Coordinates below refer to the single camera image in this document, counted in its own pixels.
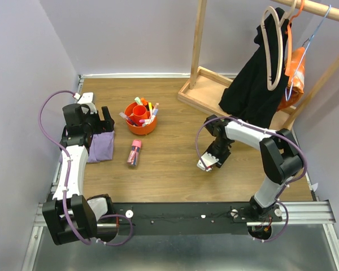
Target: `purple cloth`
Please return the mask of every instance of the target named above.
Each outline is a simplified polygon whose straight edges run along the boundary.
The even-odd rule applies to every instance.
[[[112,160],[114,131],[95,134],[89,149],[88,163]]]

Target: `orange bag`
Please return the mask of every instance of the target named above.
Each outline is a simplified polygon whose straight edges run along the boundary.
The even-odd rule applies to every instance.
[[[300,47],[292,52],[292,59],[290,62],[290,74],[289,74],[289,82],[287,87],[287,92],[289,93],[290,87],[292,85],[292,78],[294,76],[295,70],[298,67],[301,57],[304,54],[305,48]],[[304,94],[304,78],[305,78],[305,60],[306,56],[304,56],[303,61],[293,78],[293,90],[290,96],[290,99],[286,101],[285,94],[282,97],[282,100],[277,108],[277,110],[281,110],[287,107],[290,107],[296,104],[300,99],[301,96]]]

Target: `robotic arm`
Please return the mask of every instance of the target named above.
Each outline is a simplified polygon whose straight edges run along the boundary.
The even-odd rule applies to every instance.
[[[108,108],[102,107],[104,120],[100,120],[94,105],[94,94],[77,95],[78,102],[63,107],[66,126],[60,144],[66,148],[71,158],[69,181],[65,187],[68,159],[62,151],[62,168],[53,200],[43,204],[42,213],[55,244],[77,241],[76,236],[64,217],[63,190],[67,190],[67,206],[73,224],[84,238],[97,235],[97,221],[105,214],[113,214],[113,206],[108,195],[100,195],[85,200],[83,197],[84,169],[94,134],[112,132],[114,121]]]
[[[216,118],[212,115],[206,119]],[[213,165],[220,168],[230,155],[229,148],[234,141],[245,143],[261,152],[265,179],[259,191],[250,199],[249,216],[254,220],[265,216],[275,205],[276,196],[302,168],[303,162],[298,151],[286,141],[278,137],[257,132],[230,120],[217,120],[210,122],[205,127],[216,139],[202,155],[202,160],[197,166],[203,171],[211,171]],[[281,134],[295,143],[291,132],[287,129],[272,131]]]

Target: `gray floor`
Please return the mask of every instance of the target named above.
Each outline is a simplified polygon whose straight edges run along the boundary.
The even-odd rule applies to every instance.
[[[336,270],[321,225],[291,225],[261,244],[243,235],[134,236],[121,247],[56,246],[45,228],[34,270]]]

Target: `orange bowl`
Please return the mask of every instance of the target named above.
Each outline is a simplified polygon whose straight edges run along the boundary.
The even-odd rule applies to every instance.
[[[133,113],[133,109],[134,107],[137,105],[137,103],[131,103],[129,106],[127,106],[127,108],[125,109],[124,113],[130,118],[130,115]],[[147,117],[149,118],[150,116],[150,113],[149,111],[147,111]],[[151,133],[154,128],[156,128],[157,126],[157,116],[154,118],[154,120],[144,126],[144,127],[141,127],[141,126],[133,126],[132,124],[130,124],[128,121],[126,121],[127,125],[128,125],[128,128],[129,130],[133,133],[133,134],[138,134],[139,136],[144,136],[145,134],[149,134]]]

